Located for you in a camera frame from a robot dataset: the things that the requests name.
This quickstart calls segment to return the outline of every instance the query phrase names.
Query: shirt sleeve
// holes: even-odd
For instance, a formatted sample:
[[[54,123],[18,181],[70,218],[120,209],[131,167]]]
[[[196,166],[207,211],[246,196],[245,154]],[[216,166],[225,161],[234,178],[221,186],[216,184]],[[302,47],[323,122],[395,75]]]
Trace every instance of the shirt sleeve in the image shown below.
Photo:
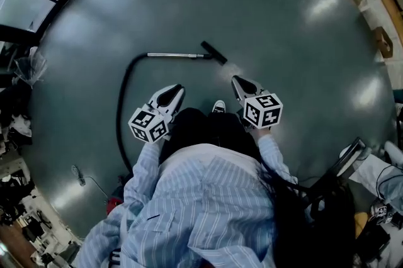
[[[283,155],[271,134],[259,138],[258,147],[263,162],[265,162],[268,167],[273,169],[284,180],[297,183],[297,178],[291,176],[288,166],[284,164]]]
[[[130,216],[137,216],[151,200],[158,180],[158,167],[158,144],[145,144],[133,166],[133,177],[125,185],[124,203],[89,232],[77,255],[78,267],[99,268],[118,247],[122,217],[129,208]]]

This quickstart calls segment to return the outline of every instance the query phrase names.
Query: sneaker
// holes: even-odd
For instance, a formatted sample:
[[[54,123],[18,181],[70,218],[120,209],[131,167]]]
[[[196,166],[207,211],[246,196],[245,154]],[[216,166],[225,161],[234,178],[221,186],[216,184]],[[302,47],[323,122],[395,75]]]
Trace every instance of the sneaker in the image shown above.
[[[222,100],[217,100],[213,107],[213,113],[224,113],[225,103]]]

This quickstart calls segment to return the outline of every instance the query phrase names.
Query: black pants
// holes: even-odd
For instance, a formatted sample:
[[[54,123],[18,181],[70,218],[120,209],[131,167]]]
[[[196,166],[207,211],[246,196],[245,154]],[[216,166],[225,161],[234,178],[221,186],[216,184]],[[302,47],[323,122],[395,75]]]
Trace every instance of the black pants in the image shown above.
[[[174,121],[170,141],[162,147],[160,163],[177,150],[196,144],[209,143],[260,159],[259,148],[253,137],[245,132],[235,114],[210,113],[204,115],[200,110],[182,110]]]

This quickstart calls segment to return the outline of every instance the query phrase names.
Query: blue striped shirt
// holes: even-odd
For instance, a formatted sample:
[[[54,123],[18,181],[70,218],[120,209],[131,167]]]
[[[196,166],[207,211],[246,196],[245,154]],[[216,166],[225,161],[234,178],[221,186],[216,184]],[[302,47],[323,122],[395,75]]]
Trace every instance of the blue striped shirt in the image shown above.
[[[263,161],[290,180],[271,135],[258,141]],[[158,181],[159,147],[145,144],[125,186],[124,203],[99,222],[78,256],[101,267],[121,248],[121,267],[274,267],[273,207],[258,179],[216,156],[196,157]],[[127,237],[120,241],[122,220]]]

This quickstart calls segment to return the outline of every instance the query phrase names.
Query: gray floor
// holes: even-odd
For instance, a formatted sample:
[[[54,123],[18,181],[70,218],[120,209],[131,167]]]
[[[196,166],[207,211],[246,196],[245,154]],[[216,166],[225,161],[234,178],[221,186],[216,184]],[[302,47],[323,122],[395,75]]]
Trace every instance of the gray floor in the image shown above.
[[[302,180],[322,175],[357,136],[373,147],[394,137],[387,71],[374,61],[372,34],[352,0],[72,0],[43,39],[48,71],[34,88],[34,144],[24,157],[41,192],[80,237],[105,216],[105,205],[91,181],[79,186],[71,165],[108,193],[125,173],[115,112],[127,64],[142,52],[203,53],[202,40],[229,63],[142,62],[130,81],[124,123],[154,91],[178,82],[187,90],[183,107],[207,112],[223,99],[235,112],[230,78],[242,74],[282,100],[273,133]],[[142,144],[126,125],[123,138],[134,164]],[[367,193],[354,189],[365,207]]]

